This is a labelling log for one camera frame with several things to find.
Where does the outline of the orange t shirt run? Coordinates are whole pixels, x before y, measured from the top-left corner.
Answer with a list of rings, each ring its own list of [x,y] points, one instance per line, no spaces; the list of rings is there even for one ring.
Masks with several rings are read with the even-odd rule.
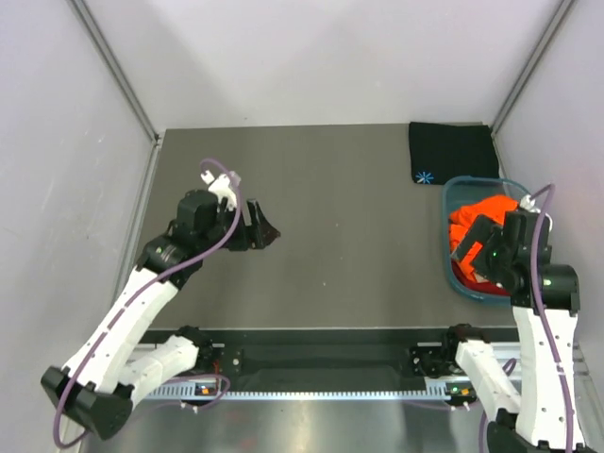
[[[518,208],[519,202],[507,195],[497,194],[486,197],[474,204],[466,204],[452,211],[448,216],[449,252],[454,254],[461,248],[461,258],[453,257],[451,261],[459,264],[469,264],[474,269],[473,261],[481,251],[482,243],[473,242],[470,248],[466,236],[471,239],[481,239],[484,231],[489,231],[491,224],[502,226],[508,211]]]

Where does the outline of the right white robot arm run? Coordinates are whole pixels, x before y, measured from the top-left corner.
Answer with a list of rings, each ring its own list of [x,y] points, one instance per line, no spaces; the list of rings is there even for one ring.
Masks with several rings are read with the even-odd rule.
[[[477,327],[447,332],[440,359],[464,372],[485,413],[488,452],[588,452],[576,413],[573,342],[580,310],[579,278],[570,265],[554,264],[551,221],[525,198],[502,222],[485,214],[473,221],[451,252],[469,257],[478,274],[510,296],[520,345],[521,386],[515,388],[495,349]]]

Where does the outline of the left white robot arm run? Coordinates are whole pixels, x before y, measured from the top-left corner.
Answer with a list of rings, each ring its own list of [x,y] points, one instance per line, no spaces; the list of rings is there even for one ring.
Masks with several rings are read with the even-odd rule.
[[[262,250],[280,235],[254,199],[243,200],[233,171],[202,171],[204,188],[187,192],[176,217],[149,241],[125,287],[91,337],[61,366],[50,366],[41,385],[56,409],[53,437],[63,419],[101,440],[115,436],[137,406],[164,384],[202,378],[217,400],[230,382],[218,372],[211,339],[197,327],[180,327],[157,349],[131,355],[159,313],[219,250]]]

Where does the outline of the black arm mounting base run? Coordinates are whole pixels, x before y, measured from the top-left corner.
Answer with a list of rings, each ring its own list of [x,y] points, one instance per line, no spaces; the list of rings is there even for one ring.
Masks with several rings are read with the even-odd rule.
[[[237,391],[418,390],[457,378],[448,327],[203,329],[194,373],[219,372]]]

